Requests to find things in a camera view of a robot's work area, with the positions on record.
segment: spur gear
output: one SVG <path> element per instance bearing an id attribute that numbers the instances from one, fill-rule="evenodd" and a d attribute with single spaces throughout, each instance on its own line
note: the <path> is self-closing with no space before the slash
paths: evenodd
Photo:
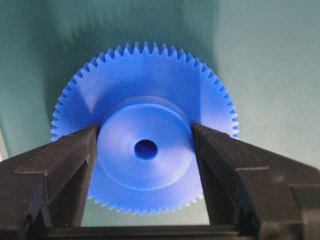
<path id="1" fill-rule="evenodd" d="M 206 64 L 175 47 L 136 43 L 86 63 L 55 106 L 52 140 L 98 124 L 89 198 L 127 214 L 181 209 L 203 197 L 191 125 L 238 138 L 227 89 Z"/>

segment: blue gear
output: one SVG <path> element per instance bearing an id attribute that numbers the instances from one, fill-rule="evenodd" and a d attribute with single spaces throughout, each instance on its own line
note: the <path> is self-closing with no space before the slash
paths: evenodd
<path id="1" fill-rule="evenodd" d="M 86 63 L 62 91 L 52 140 L 98 124 L 89 199 L 127 214 L 181 209 L 202 198 L 191 125 L 238 138 L 227 89 L 206 64 L 154 43 L 118 46 Z"/>

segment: green background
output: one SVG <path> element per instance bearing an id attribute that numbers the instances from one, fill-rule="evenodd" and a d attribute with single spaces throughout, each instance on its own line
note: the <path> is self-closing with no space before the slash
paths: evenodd
<path id="1" fill-rule="evenodd" d="M 183 48 L 221 78 L 240 139 L 320 168 L 320 1 L 0 0 L 0 127 L 10 156 L 50 142 L 71 76 L 135 41 Z M 88 201 L 86 226 L 207 224 L 203 200 L 160 216 Z"/>

